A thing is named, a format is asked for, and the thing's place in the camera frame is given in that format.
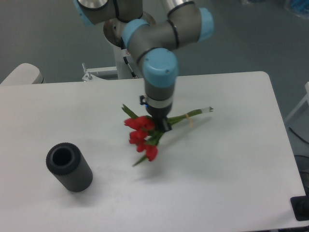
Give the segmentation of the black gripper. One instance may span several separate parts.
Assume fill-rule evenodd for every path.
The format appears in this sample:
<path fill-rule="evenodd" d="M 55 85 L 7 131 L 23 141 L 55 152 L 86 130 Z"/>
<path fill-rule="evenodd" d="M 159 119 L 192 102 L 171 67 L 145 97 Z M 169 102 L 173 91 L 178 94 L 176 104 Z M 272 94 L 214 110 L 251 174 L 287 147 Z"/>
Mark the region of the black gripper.
<path fill-rule="evenodd" d="M 167 115 L 170 113 L 172 108 L 173 96 L 162 101 L 154 100 L 147 95 L 140 95 L 139 98 L 140 105 L 144 105 L 146 111 L 152 117 L 158 118 L 157 128 L 160 132 L 168 132 L 172 130 Z"/>

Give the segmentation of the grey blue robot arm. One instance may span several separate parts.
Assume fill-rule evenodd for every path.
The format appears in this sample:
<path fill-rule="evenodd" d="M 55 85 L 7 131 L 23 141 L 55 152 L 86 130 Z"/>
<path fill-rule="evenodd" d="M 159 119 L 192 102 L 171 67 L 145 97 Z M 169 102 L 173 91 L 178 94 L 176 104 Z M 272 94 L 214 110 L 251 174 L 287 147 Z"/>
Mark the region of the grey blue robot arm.
<path fill-rule="evenodd" d="M 75 0 L 73 3 L 88 25 L 112 19 L 124 24 L 119 31 L 121 45 L 131 54 L 144 78 L 145 96 L 140 96 L 140 104 L 145 105 L 160 132 L 171 130 L 168 114 L 179 72 L 173 50 L 213 34 L 210 11 L 198 8 L 192 0 L 164 0 L 167 20 L 150 25 L 142 18 L 141 0 Z"/>

